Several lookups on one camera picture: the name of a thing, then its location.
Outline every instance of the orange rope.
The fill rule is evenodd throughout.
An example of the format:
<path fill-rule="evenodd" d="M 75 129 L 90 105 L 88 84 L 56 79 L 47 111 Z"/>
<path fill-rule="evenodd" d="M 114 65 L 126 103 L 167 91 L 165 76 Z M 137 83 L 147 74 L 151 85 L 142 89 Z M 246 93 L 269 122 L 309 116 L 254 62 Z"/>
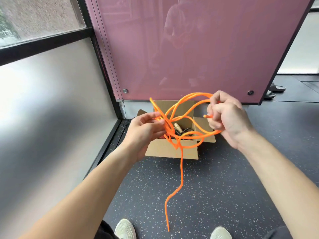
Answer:
<path fill-rule="evenodd" d="M 188 101 L 194 97 L 197 97 L 197 96 L 206 96 L 208 98 L 210 98 L 212 96 L 212 94 L 210 93 L 203 93 L 203 92 L 195 92 L 195 93 L 191 93 L 191 94 L 188 94 L 187 96 L 184 96 L 182 99 L 180 99 L 175 105 L 173 105 L 170 109 L 167 110 L 167 112 L 164 114 L 164 112 L 161 111 L 161 109 L 157 106 L 157 104 L 155 104 L 154 100 L 152 98 L 150 98 L 150 101 L 151 103 L 153 104 L 154 106 L 154 111 L 159 111 L 160 114 L 161 114 L 161 117 L 157 117 L 155 118 L 156 120 L 161 120 L 161 119 L 164 119 L 166 121 L 165 123 L 165 130 L 166 130 L 166 134 L 167 135 L 164 135 L 164 137 L 166 138 L 167 141 L 169 141 L 175 149 L 178 149 L 180 148 L 181 149 L 181 184 L 180 186 L 172 193 L 170 194 L 166 201 L 165 201 L 165 216 L 166 216 L 166 223 L 167 223 L 167 229 L 169 231 L 169 221 L 168 221 L 168 215 L 167 215 L 167 202 L 170 200 L 170 198 L 172 198 L 182 187 L 183 187 L 183 183 L 184 183 L 184 177 L 183 177 L 183 149 L 184 148 L 195 148 L 195 147 L 198 147 L 199 145 L 201 145 L 203 142 L 204 142 L 204 138 L 205 137 L 209 137 L 209 136 L 212 136 L 212 135 L 216 135 L 218 133 L 220 133 L 221 131 L 218 131 L 218 130 L 215 130 L 213 132 L 208 132 L 208 131 L 205 131 L 203 128 L 201 128 L 194 120 L 193 118 L 191 118 L 190 116 L 187 116 L 195 107 L 197 107 L 198 105 L 200 104 L 203 104 L 203 103 L 206 103 L 206 102 L 210 102 L 209 99 L 206 99 L 206 100 L 202 100 L 202 101 L 199 101 L 197 102 L 195 105 L 193 105 L 184 115 L 182 116 L 177 116 L 177 117 L 174 117 L 174 114 L 176 112 L 176 109 L 177 107 L 185 102 L 185 101 Z M 168 119 L 167 118 L 167 115 L 171 112 L 172 112 L 172 115 L 171 117 Z M 198 127 L 199 130 L 201 130 L 203 133 L 205 134 L 202 134 L 200 132 L 185 132 L 184 134 L 182 134 L 181 136 L 178 136 L 178 135 L 175 135 L 175 129 L 174 129 L 174 126 L 173 126 L 173 122 L 175 121 L 179 121 L 181 120 L 182 118 L 188 118 L 190 119 L 194 124 L 195 126 Z M 176 144 L 173 143 L 172 141 L 172 137 L 174 137 L 176 139 Z M 187 139 L 187 140 L 192 140 L 192 139 L 201 139 L 201 141 L 195 145 L 192 145 L 192 146 L 182 146 L 181 145 L 181 139 Z"/>

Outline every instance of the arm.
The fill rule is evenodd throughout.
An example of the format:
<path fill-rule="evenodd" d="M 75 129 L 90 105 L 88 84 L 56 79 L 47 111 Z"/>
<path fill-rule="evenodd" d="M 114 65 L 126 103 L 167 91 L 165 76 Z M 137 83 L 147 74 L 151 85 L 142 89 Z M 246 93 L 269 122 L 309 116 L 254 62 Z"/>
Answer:
<path fill-rule="evenodd" d="M 268 192 L 294 239 L 319 234 L 319 189 L 251 125 L 238 100 L 218 91 L 207 109 L 212 128 L 241 151 Z"/>
<path fill-rule="evenodd" d="M 122 144 L 21 238 L 93 238 L 132 165 L 145 156 L 152 140 L 165 134 L 164 120 L 153 120 L 157 116 L 134 118 Z"/>

